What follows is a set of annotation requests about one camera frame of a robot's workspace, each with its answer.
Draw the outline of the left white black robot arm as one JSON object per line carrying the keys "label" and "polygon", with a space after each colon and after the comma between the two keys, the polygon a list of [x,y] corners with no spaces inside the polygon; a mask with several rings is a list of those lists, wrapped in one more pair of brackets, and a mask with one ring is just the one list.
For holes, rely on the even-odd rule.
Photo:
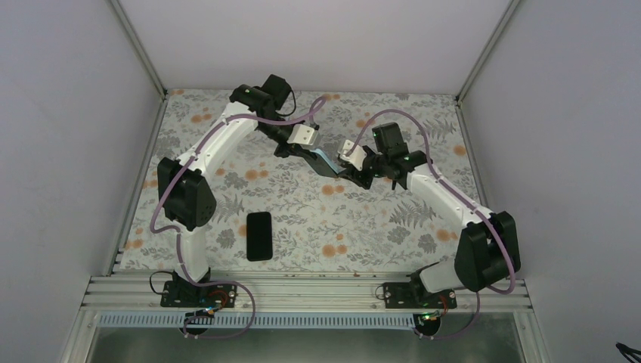
{"label": "left white black robot arm", "polygon": [[261,86],[238,86],[220,117],[194,146],[179,157],[165,157],[158,164],[159,202],[150,231],[176,231],[175,273],[185,280],[180,295],[191,306],[201,306],[210,296],[204,228],[217,205],[212,180],[246,136],[259,131],[276,143],[276,157],[302,158],[323,177],[335,178],[339,174],[338,166],[318,148],[318,127],[313,123],[314,115],[327,99],[319,97],[307,113],[286,119],[279,111],[292,96],[290,84],[275,75]]}

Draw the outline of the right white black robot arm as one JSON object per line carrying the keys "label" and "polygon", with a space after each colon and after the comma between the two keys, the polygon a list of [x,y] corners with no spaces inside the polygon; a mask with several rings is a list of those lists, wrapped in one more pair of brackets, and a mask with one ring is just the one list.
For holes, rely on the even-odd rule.
{"label": "right white black robot arm", "polygon": [[516,222],[507,212],[494,213],[453,186],[423,151],[410,151],[399,126],[387,123],[373,130],[376,150],[346,140],[339,159],[346,178],[369,188],[374,178],[386,177],[423,199],[434,212],[459,228],[454,258],[435,262],[410,275],[410,300],[429,307],[445,290],[466,288],[497,291],[494,283],[507,278],[511,293],[520,269]]}

